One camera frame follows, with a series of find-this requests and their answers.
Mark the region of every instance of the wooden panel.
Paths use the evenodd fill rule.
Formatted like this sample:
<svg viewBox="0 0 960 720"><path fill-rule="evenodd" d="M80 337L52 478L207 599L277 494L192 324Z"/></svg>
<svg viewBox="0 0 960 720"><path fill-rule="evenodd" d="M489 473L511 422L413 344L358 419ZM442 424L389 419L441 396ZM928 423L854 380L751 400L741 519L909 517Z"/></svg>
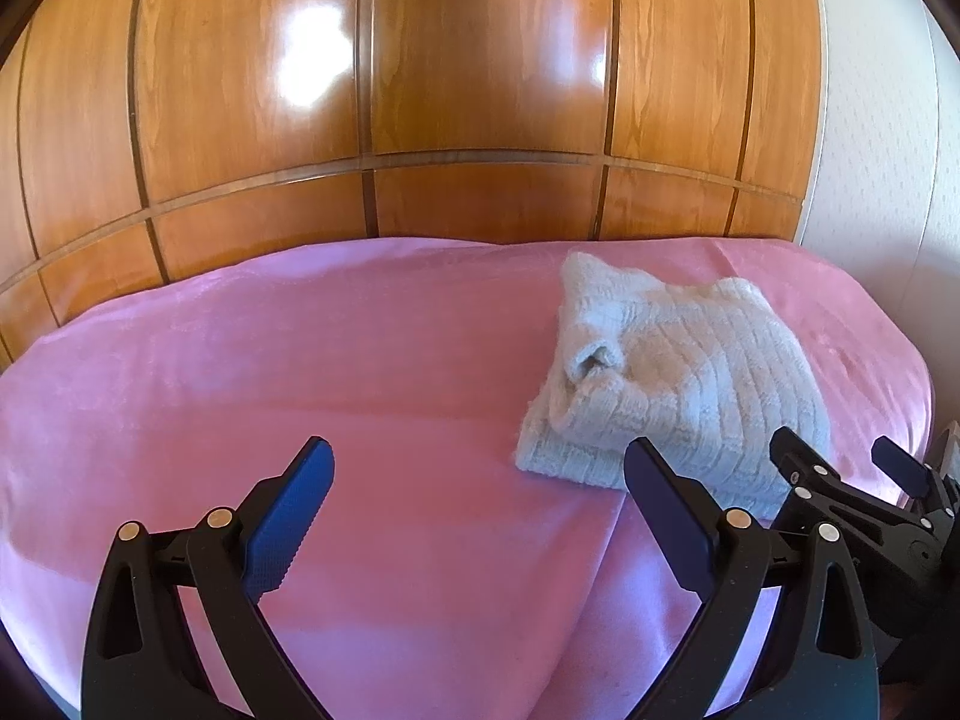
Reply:
<svg viewBox="0 0 960 720"><path fill-rule="evenodd" d="M757 58L743 180L806 194L820 114L817 0L755 0Z"/></svg>
<svg viewBox="0 0 960 720"><path fill-rule="evenodd" d="M142 0L147 193L356 155L355 0Z"/></svg>
<svg viewBox="0 0 960 720"><path fill-rule="evenodd" d="M373 0L373 148L602 151L611 0Z"/></svg>
<svg viewBox="0 0 960 720"><path fill-rule="evenodd" d="M40 336L56 330L56 319L36 274L0 293L0 335L14 360Z"/></svg>
<svg viewBox="0 0 960 720"><path fill-rule="evenodd" d="M16 99L24 34L0 68L0 281L35 260L20 189L16 144Z"/></svg>
<svg viewBox="0 0 960 720"><path fill-rule="evenodd" d="M49 264L40 277L61 323L120 295L162 284L145 225L128 227Z"/></svg>
<svg viewBox="0 0 960 720"><path fill-rule="evenodd" d="M613 154L736 177L749 0L621 0Z"/></svg>
<svg viewBox="0 0 960 720"><path fill-rule="evenodd" d="M376 172L381 235L511 244L589 237L600 167L436 165Z"/></svg>
<svg viewBox="0 0 960 720"><path fill-rule="evenodd" d="M13 360L7 354L7 348L4 346L3 338L0 338L0 373L5 371L13 364Z"/></svg>
<svg viewBox="0 0 960 720"><path fill-rule="evenodd" d="M721 184L611 167L600 238L723 235L732 200Z"/></svg>
<svg viewBox="0 0 960 720"><path fill-rule="evenodd" d="M127 111L133 0L44 0L24 60L23 183L44 255L140 208Z"/></svg>
<svg viewBox="0 0 960 720"><path fill-rule="evenodd" d="M186 278L270 251L365 236L360 175L333 175L240 191L155 220L173 278Z"/></svg>
<svg viewBox="0 0 960 720"><path fill-rule="evenodd" d="M741 238L783 238L792 241L803 204L790 197L741 191L730 225L730 235Z"/></svg>

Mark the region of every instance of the pink blanket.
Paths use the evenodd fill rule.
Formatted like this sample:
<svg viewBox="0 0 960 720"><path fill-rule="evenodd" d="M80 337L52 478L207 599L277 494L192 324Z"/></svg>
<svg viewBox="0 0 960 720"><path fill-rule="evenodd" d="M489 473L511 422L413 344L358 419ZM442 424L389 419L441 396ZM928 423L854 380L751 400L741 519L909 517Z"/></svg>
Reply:
<svg viewBox="0 0 960 720"><path fill-rule="evenodd" d="M334 716L622 718L697 599L629 499L512 465L571 247L674 283L757 283L808 353L832 461L896 498L869 447L922 448L928 372L853 279L793 245L304 247L114 300L0 377L0 616L30 666L77 704L116 528L235 506L317 434L333 490L261 608ZM186 601L219 695L242 707ZM742 689L771 601L717 707Z"/></svg>

